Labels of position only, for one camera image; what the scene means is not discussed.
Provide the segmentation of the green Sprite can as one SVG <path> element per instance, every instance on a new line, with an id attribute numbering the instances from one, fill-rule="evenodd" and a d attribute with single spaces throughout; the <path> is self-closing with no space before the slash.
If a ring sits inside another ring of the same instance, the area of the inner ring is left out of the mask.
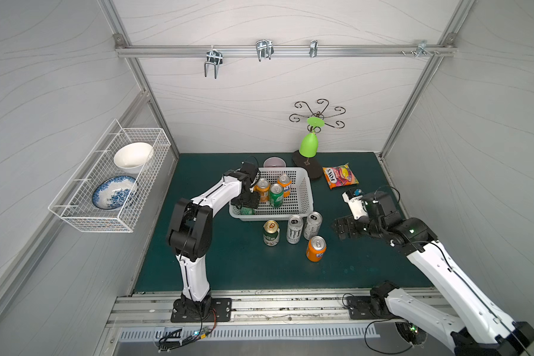
<path id="1" fill-rule="evenodd" d="M 280 206 L 283 205 L 283 200 L 284 200 L 283 187 L 278 183 L 271 185 L 271 188 L 268 193 L 268 197 L 269 197 L 269 203 L 274 209 L 280 208 Z"/>

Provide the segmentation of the white Monster can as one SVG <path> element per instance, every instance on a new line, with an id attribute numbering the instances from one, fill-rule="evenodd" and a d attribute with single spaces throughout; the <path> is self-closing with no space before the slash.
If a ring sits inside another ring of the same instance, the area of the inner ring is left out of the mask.
<path id="1" fill-rule="evenodd" d="M 292 215 L 289 218 L 286 232 L 286 240 L 292 245 L 296 245 L 301 240 L 303 230 L 303 218 L 299 215 Z"/>
<path id="2" fill-rule="evenodd" d="M 323 222 L 323 217 L 318 212 L 312 212 L 306 217 L 306 222 L 303 229 L 303 236 L 306 240 L 311 240 L 313 237 L 318 236 L 320 227 Z"/>

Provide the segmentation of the orange Fanta can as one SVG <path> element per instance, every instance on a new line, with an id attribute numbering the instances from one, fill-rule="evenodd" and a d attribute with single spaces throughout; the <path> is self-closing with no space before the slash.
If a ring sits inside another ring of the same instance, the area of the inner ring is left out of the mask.
<path id="1" fill-rule="evenodd" d="M 306 257 L 311 262 L 319 262 L 326 252 L 326 240 L 321 236 L 312 237 L 307 246 Z"/>

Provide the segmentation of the white plastic basket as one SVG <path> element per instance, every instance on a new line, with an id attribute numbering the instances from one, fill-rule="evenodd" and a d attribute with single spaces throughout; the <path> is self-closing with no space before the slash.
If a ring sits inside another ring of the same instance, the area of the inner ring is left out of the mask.
<path id="1" fill-rule="evenodd" d="M 259 168 L 260 177 L 266 179 L 270 184 L 277 183 L 277 179 L 282 174 L 287 174 L 291 180 L 290 194 L 283 198 L 283 205 L 273 208 L 269 202 L 260 203 L 255 209 L 255 214 L 241 214 L 240 210 L 229 204 L 228 211 L 233 218 L 241 221 L 283 221 L 292 215 L 306 217 L 314 211 L 314 200 L 307 171 L 302 168 Z"/>

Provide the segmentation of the green beer can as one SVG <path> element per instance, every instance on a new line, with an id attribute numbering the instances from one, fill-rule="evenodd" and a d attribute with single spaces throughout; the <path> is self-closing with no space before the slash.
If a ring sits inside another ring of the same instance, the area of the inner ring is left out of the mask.
<path id="1" fill-rule="evenodd" d="M 263 225 L 263 241 L 267 246 L 276 246 L 280 241 L 280 227 L 274 220 L 269 220 Z"/>

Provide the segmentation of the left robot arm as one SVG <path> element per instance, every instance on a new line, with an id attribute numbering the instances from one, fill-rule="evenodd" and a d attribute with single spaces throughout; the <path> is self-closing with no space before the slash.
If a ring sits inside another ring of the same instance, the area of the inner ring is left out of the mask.
<path id="1" fill-rule="evenodd" d="M 231 203 L 239 208 L 258 207 L 255 191 L 260 178 L 257 164 L 242 162 L 236 170 L 225 172 L 220 180 L 190 200 L 177 201 L 168 228 L 167 242 L 174 250 L 182 276 L 183 305 L 208 314 L 212 305 L 211 287 L 206 274 L 206 254 L 212 244 L 213 219 Z"/>

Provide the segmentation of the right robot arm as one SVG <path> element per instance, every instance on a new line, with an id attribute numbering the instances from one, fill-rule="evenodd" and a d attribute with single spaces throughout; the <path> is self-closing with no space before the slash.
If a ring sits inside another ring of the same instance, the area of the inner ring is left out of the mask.
<path id="1" fill-rule="evenodd" d="M 377 190 L 343 194 L 351 215 L 335 221 L 338 235 L 367 234 L 405 256 L 436 287 L 454 314 L 416 300 L 393 282 L 371 289 L 369 297 L 349 296 L 353 319 L 370 314 L 376 320 L 401 319 L 398 332 L 409 327 L 442 342 L 455 355 L 523 355 L 534 342 L 534 328 L 502 311 L 451 258 L 437 235 L 422 220 L 403 218 L 391 194 Z"/>

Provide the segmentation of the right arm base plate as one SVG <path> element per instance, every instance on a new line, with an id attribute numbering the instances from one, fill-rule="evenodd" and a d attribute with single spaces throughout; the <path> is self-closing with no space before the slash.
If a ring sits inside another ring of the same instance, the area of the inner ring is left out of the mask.
<path id="1" fill-rule="evenodd" d="M 375 320 L 382 316 L 378 301 L 370 296 L 348 294 L 344 298 L 344 305 L 352 320 Z"/>

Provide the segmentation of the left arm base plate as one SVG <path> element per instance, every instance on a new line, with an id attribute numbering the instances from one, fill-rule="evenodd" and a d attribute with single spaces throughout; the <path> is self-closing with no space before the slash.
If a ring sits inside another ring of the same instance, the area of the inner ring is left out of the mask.
<path id="1" fill-rule="evenodd" d="M 172 323 L 227 323 L 231 320 L 232 299 L 206 296 L 193 301 L 185 296 L 175 300 L 170 322 Z"/>

